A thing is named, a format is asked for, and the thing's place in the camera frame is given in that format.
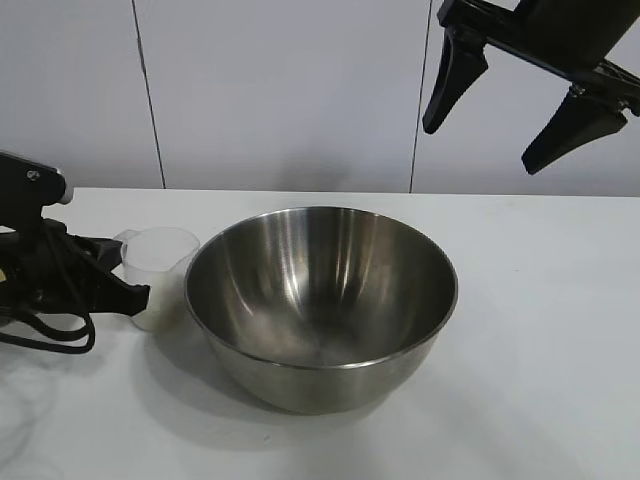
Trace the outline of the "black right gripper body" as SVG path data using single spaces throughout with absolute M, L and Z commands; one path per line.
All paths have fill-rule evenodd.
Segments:
M 639 114 L 639 78 L 606 59 L 639 19 L 637 1 L 445 1 L 444 28 L 472 30 L 494 46 L 580 89 L 617 100 Z

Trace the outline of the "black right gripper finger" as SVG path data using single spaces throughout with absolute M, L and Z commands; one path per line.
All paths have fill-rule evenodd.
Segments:
M 522 155 L 525 170 L 535 175 L 565 154 L 626 125 L 624 103 L 570 89 L 548 124 Z
M 439 70 L 422 118 L 425 133 L 435 133 L 455 104 L 488 69 L 486 39 L 457 26 L 444 31 Z

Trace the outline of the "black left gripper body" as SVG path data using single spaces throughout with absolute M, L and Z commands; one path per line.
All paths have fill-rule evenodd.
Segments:
M 1 319 L 101 311 L 101 240 L 37 208 L 1 210 Z

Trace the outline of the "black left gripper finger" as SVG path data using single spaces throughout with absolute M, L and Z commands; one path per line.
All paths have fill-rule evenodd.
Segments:
M 84 277 L 79 290 L 90 313 L 135 316 L 147 308 L 151 288 L 129 285 L 111 272 L 98 270 Z
M 122 262 L 122 242 L 114 239 L 95 239 L 96 259 L 104 268 L 116 268 Z

